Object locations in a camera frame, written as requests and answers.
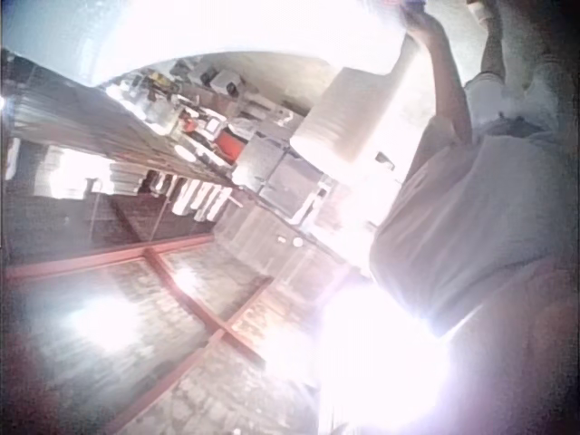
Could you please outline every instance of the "hand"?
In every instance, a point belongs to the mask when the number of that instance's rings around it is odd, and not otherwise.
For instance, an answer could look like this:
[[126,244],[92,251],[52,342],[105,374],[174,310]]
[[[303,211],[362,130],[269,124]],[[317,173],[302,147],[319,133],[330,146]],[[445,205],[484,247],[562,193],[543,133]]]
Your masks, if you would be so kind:
[[431,48],[435,43],[447,40],[443,26],[431,15],[412,5],[403,5],[401,12],[407,25],[407,33],[417,43]]

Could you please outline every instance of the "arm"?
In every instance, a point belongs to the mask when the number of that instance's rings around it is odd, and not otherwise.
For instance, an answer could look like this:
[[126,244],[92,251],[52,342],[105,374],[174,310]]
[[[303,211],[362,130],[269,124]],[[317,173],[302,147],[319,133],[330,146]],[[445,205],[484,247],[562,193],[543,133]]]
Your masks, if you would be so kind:
[[436,113],[451,122],[462,143],[471,142],[469,107],[450,42],[440,22],[424,12],[403,8],[409,35],[429,51],[435,80]]
[[453,125],[462,143],[471,143],[471,119],[465,92],[447,37],[441,38],[429,49],[435,78],[436,112]]

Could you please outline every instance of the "tiled floor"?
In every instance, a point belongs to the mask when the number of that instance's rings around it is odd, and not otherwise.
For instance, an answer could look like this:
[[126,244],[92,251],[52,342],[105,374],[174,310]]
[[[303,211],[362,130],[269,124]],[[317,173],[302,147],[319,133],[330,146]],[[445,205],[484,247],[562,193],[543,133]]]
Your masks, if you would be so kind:
[[231,256],[218,243],[162,255],[185,292],[227,320],[256,290],[256,271]]
[[13,327],[37,357],[31,376],[58,397],[64,433],[95,432],[208,338],[144,260],[14,292],[21,318]]
[[121,435],[315,434],[307,396],[220,343]]

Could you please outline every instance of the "wall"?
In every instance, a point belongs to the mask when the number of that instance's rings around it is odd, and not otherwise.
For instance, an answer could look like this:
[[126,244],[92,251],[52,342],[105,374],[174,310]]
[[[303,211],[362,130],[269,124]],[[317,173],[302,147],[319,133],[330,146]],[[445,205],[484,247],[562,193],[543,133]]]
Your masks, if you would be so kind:
[[[216,240],[240,261],[273,276],[272,287],[297,304],[314,305],[350,271],[350,265],[306,240],[250,197],[237,200],[243,207],[227,206],[214,229]],[[302,246],[294,246],[297,237]]]

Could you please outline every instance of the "white shirt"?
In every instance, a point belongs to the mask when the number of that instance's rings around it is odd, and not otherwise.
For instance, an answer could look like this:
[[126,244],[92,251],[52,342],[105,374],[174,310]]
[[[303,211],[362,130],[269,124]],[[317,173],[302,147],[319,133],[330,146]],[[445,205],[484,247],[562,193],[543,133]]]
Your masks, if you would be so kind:
[[577,162],[549,134],[455,142],[433,118],[371,252],[377,282],[437,335],[537,260],[577,253]]

